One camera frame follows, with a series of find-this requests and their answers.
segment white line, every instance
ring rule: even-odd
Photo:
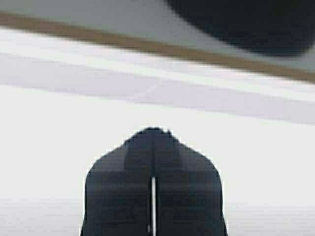
[[[143,65],[110,60],[107,57],[84,56],[74,53],[58,52],[57,50],[44,49],[35,46],[18,45],[7,41],[0,41],[0,53],[62,62],[72,65],[88,66],[97,69],[131,73],[151,78],[154,77],[164,80],[175,80],[188,82],[191,84],[213,86],[223,89],[233,89],[243,92],[258,93],[306,102],[315,102],[315,94],[307,92],[293,91],[285,88],[276,88],[249,82],[242,82],[239,80],[231,81],[225,80],[224,78],[157,69]]]
[[[152,235],[157,235],[156,178],[152,178]]]

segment brown stripe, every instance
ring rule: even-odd
[[[113,45],[116,47],[132,49],[146,53],[154,53],[162,56],[174,57],[177,59],[193,60],[206,64],[223,65],[246,71],[285,76],[288,79],[315,83],[314,72],[307,72],[300,69],[272,65],[238,57],[224,56],[202,50],[190,49],[182,46],[165,44],[136,37],[103,32],[95,29],[87,29],[84,27],[72,26],[17,14],[0,12],[0,25],[38,33],[45,33],[58,37],[67,37],[95,44]]]

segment black object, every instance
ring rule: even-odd
[[[204,32],[267,56],[300,56],[315,40],[314,0],[166,1]]]
[[[211,161],[152,127],[98,159],[86,178],[81,236],[127,235],[227,236]]]

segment white background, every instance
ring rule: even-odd
[[[314,125],[11,86],[0,108],[1,235],[78,235],[87,171],[147,126],[212,160],[229,235],[314,235]]]

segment vertical slit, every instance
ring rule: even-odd
[[[152,177],[152,236],[157,235],[157,205],[156,205],[156,178]]]

